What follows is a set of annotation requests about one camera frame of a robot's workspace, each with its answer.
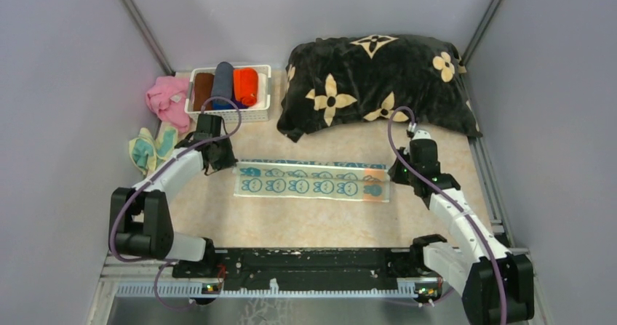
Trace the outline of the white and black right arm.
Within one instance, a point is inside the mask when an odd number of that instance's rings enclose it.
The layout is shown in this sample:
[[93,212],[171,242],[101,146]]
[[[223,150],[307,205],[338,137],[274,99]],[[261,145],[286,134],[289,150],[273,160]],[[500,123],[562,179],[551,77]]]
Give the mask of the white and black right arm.
[[418,132],[397,150],[392,182],[409,185],[458,243],[439,235],[413,240],[410,267],[419,276],[439,274],[461,296],[470,324],[510,324],[535,315],[533,264],[514,254],[479,220],[451,174],[442,172],[437,143]]

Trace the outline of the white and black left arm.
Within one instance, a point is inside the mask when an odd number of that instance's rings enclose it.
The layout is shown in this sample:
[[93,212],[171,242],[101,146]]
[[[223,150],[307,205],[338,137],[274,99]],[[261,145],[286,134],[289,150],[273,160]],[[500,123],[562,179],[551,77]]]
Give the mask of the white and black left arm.
[[175,146],[153,174],[112,193],[108,246],[115,258],[188,261],[201,277],[217,270],[212,240],[175,232],[169,205],[195,176],[236,165],[230,136],[222,117],[202,114],[195,131]]

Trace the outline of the patterned teal yellow towel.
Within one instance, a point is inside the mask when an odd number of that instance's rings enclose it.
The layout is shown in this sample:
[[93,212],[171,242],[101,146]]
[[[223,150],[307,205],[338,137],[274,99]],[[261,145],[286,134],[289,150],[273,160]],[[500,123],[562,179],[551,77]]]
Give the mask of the patterned teal yellow towel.
[[390,201],[390,177],[384,164],[243,159],[234,174],[238,197]]

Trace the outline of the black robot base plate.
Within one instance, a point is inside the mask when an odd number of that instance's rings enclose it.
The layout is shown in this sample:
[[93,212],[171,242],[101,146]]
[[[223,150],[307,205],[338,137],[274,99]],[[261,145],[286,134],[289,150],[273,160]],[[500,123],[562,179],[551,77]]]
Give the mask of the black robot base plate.
[[434,295],[443,280],[408,248],[226,248],[203,262],[179,262],[175,278],[213,278],[224,291],[395,292]]

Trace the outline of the white plastic basket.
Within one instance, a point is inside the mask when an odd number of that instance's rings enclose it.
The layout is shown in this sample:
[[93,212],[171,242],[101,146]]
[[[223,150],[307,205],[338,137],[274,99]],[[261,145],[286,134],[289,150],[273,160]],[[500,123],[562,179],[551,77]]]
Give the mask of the white plastic basket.
[[[269,111],[272,104],[272,69],[270,65],[267,64],[258,64],[258,65],[235,65],[235,68],[253,68],[257,71],[257,73],[264,73],[268,76],[267,83],[267,99],[266,99],[266,107],[257,109],[249,107],[248,109],[240,110],[240,115],[242,116],[243,122],[257,122],[257,121],[268,121],[269,120]],[[189,75],[189,83],[187,90],[187,97],[185,101],[184,111],[191,118],[192,121],[197,122],[197,119],[200,115],[200,112],[194,111],[193,103],[194,103],[194,79],[196,74],[198,73],[214,73],[215,67],[210,68],[195,68]]]

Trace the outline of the orange towel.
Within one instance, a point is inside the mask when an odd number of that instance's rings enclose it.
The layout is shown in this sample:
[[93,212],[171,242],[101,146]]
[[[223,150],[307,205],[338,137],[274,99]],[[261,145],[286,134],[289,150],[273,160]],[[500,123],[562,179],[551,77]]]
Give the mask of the orange towel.
[[258,73],[253,68],[236,68],[233,71],[234,97],[244,106],[254,106],[258,101]]

